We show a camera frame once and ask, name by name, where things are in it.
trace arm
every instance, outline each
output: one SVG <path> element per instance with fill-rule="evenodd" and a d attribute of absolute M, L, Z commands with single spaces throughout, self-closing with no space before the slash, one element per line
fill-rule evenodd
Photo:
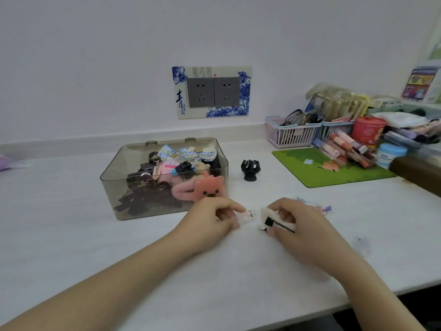
<path fill-rule="evenodd" d="M 114 328 L 155 286 L 190 256 L 238 227 L 225 198 L 196 203 L 168 235 L 64 290 L 0 327 L 6 330 L 107 330 Z"/>
<path fill-rule="evenodd" d="M 364 331 L 424 330 L 322 213 L 290 199 L 277 200 L 268 208 L 296 223 L 295 234 L 276 227 L 268 234 L 298 259 L 323 269 L 342 284 Z"/>

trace person's left hand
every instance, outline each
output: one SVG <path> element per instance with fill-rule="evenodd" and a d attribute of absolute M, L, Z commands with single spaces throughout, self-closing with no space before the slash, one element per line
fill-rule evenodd
<path fill-rule="evenodd" d="M 242 213 L 245 207 L 225 197 L 205 197 L 191 207 L 170 235 L 192 253 L 208 250 L 239 228 L 233 210 Z"/>

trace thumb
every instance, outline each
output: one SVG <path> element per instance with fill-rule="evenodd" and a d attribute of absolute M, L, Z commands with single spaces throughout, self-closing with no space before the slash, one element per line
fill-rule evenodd
<path fill-rule="evenodd" d="M 234 221 L 232 219 L 226 219 L 217 223 L 220 227 L 222 236 L 226 236 L 233 228 Z"/>
<path fill-rule="evenodd" d="M 289 251 L 295 251 L 298 247 L 298 241 L 295 234 L 292 232 L 289 232 L 288 230 L 285 230 L 283 228 L 279 228 L 277 226 L 273 227 L 274 234 L 276 236 L 276 239 L 282 243 L 282 245 Z"/>

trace wall baseboard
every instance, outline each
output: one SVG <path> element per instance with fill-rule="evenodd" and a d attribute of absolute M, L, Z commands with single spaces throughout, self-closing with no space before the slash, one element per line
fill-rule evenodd
<path fill-rule="evenodd" d="M 187 130 L 162 130 L 132 134 L 104 134 L 68 139 L 33 140 L 0 144 L 0 154 L 12 159 L 44 159 L 97 153 L 116 153 L 125 144 L 213 137 L 219 142 L 264 139 L 264 123 Z"/>

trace blue floral pattern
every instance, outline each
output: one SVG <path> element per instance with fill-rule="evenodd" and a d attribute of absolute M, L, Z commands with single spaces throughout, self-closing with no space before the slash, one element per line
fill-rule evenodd
<path fill-rule="evenodd" d="M 175 85 L 177 85 L 178 83 L 184 83 L 187 80 L 184 66 L 173 66 L 172 71 L 173 81 L 175 82 Z"/>
<path fill-rule="evenodd" d="M 246 72 L 238 72 L 240 78 L 239 105 L 232 107 L 216 107 L 207 112 L 206 117 L 246 116 L 250 109 L 251 77 Z"/>

